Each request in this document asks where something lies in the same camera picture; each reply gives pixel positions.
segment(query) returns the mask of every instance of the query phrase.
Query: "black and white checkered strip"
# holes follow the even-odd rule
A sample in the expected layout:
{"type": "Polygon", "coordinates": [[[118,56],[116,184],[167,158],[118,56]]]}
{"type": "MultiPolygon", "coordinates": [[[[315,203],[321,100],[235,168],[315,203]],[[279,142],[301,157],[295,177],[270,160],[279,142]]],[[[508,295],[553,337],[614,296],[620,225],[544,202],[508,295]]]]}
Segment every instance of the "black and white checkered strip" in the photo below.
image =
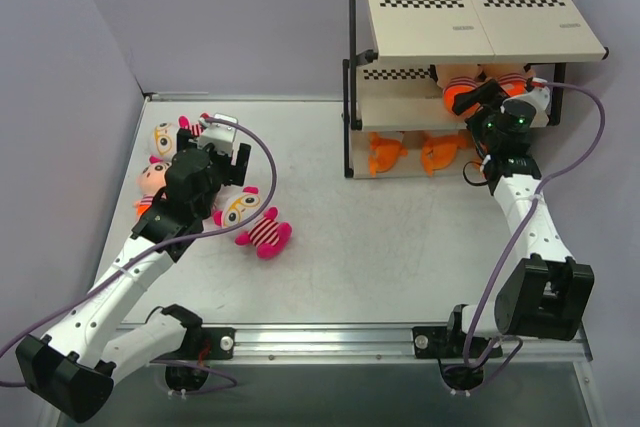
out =
{"type": "Polygon", "coordinates": [[[482,0],[485,7],[564,7],[563,0],[482,0]]]}
{"type": "Polygon", "coordinates": [[[463,8],[462,0],[379,0],[380,7],[408,9],[453,9],[463,8]]]}
{"type": "Polygon", "coordinates": [[[363,69],[364,80],[418,80],[429,78],[425,69],[363,69]]]}

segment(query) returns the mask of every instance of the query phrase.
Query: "plush toy head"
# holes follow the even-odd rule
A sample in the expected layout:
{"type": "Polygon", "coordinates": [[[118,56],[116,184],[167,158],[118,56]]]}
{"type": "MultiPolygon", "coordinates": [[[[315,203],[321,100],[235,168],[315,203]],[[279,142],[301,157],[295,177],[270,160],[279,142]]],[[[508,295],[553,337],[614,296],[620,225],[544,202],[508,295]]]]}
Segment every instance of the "plush toy head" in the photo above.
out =
{"type": "Polygon", "coordinates": [[[171,161],[176,155],[176,143],[178,141],[178,124],[163,122],[153,128],[148,140],[151,157],[161,159],[165,162],[171,161]]]}
{"type": "Polygon", "coordinates": [[[253,214],[262,203],[259,192],[257,187],[245,187],[242,193],[227,200],[223,210],[214,212],[213,221],[220,227],[231,227],[240,223],[253,214]]]}
{"type": "Polygon", "coordinates": [[[161,162],[151,164],[142,171],[137,180],[142,195],[155,195],[166,185],[164,174],[170,166],[170,162],[161,162]]]}

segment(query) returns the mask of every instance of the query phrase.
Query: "tabletop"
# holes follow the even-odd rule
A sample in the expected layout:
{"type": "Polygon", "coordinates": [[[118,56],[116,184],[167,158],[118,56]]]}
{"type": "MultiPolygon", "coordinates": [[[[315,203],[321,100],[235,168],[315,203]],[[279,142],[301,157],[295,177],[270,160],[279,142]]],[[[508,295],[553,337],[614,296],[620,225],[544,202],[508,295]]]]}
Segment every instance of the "tabletop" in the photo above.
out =
{"type": "MultiPolygon", "coordinates": [[[[446,322],[456,304],[477,302],[509,236],[498,204],[461,173],[345,179],[341,109],[339,102],[147,102],[99,274],[136,222],[147,138],[180,115],[230,115],[266,142],[278,170],[273,205],[293,236],[269,261],[233,237],[195,242],[124,323],[144,322],[154,307],[173,303],[206,323],[446,322]]],[[[246,185],[266,192],[266,157],[243,134],[237,140],[253,146],[246,185]]],[[[234,189],[223,188],[221,197],[234,189]]],[[[205,221],[205,230],[216,228],[205,221]]]]}

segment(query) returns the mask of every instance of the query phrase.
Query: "shelf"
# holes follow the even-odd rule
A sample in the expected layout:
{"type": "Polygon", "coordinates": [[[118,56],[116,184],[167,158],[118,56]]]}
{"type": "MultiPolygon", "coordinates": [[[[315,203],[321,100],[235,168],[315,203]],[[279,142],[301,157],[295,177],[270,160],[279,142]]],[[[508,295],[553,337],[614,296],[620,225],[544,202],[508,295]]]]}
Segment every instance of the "shelf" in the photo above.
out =
{"type": "Polygon", "coordinates": [[[379,60],[587,62],[605,49],[572,0],[367,0],[379,60]]]}
{"type": "MultiPolygon", "coordinates": [[[[455,133],[456,130],[442,132],[442,135],[455,133]]],[[[406,157],[400,157],[397,164],[389,172],[381,172],[372,177],[369,173],[369,140],[365,132],[351,133],[351,158],[353,160],[353,178],[354,179],[384,179],[398,177],[428,177],[422,168],[420,162],[420,152],[424,143],[422,132],[407,132],[404,138],[404,146],[409,151],[406,157]]],[[[473,149],[459,150],[456,159],[446,169],[437,170],[434,177],[462,175],[462,167],[469,160],[477,160],[473,149]]],[[[469,175],[473,176],[471,167],[469,175]]]]}
{"type": "MultiPolygon", "coordinates": [[[[444,108],[442,89],[421,67],[392,68],[381,63],[358,68],[358,105],[364,132],[458,130],[464,120],[444,108]]],[[[548,118],[538,113],[532,127],[548,118]]]]}

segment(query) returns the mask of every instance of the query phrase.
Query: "bolt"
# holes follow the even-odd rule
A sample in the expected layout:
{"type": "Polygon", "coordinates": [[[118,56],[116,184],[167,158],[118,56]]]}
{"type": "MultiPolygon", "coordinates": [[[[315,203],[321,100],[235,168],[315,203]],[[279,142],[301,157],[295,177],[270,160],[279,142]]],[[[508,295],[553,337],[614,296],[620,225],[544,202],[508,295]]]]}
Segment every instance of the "bolt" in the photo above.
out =
{"type": "Polygon", "coordinates": [[[424,350],[429,346],[429,339],[426,335],[418,335],[413,343],[416,344],[416,347],[419,349],[424,350]]]}
{"type": "Polygon", "coordinates": [[[233,339],[225,335],[220,339],[220,348],[225,352],[229,352],[233,348],[233,339]]]}

